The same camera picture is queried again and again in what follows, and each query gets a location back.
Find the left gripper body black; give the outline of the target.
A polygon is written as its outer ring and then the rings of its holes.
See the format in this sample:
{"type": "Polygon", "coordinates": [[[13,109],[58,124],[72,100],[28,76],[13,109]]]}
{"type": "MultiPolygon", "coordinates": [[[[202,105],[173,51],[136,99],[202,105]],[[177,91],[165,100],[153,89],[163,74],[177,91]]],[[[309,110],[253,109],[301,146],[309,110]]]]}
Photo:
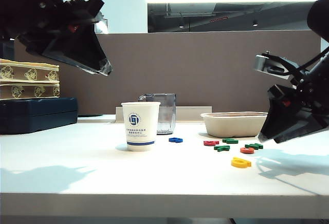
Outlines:
{"type": "Polygon", "coordinates": [[[41,0],[23,10],[19,41],[27,52],[102,52],[94,32],[103,18],[102,0],[41,0]]]}

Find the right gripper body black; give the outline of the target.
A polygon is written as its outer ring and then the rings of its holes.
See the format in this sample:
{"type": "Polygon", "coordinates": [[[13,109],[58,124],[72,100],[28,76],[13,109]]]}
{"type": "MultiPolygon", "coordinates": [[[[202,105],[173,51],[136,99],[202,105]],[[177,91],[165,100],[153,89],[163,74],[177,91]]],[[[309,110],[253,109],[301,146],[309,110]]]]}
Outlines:
{"type": "Polygon", "coordinates": [[[301,112],[328,118],[328,61],[321,61],[301,78],[295,77],[295,89],[274,85],[268,91],[270,105],[276,113],[291,117],[301,112]]]}

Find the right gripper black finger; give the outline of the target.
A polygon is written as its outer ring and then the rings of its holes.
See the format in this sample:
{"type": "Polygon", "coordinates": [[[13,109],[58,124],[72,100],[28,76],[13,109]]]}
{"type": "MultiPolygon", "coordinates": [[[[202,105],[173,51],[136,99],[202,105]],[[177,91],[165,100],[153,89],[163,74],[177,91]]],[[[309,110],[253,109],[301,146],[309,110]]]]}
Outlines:
{"type": "Polygon", "coordinates": [[[270,108],[263,127],[258,134],[259,140],[271,140],[276,135],[280,124],[291,117],[307,117],[301,105],[290,103],[285,106],[281,101],[269,100],[270,108]]]}
{"type": "Polygon", "coordinates": [[[309,115],[307,117],[291,117],[280,124],[276,135],[273,137],[276,143],[290,139],[307,136],[328,128],[327,115],[309,115]]]}

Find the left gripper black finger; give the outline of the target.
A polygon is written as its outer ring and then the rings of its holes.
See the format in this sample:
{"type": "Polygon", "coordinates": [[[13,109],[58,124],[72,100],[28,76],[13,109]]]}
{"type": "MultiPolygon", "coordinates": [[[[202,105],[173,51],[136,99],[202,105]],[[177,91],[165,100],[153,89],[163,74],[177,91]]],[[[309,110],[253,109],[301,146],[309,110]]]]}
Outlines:
{"type": "Polygon", "coordinates": [[[109,75],[113,68],[94,31],[94,26],[82,26],[66,38],[56,41],[55,59],[78,67],[90,74],[109,75]]]}
{"type": "Polygon", "coordinates": [[[107,57],[96,38],[55,39],[41,44],[30,44],[26,51],[78,67],[91,74],[107,76],[107,57]]]}

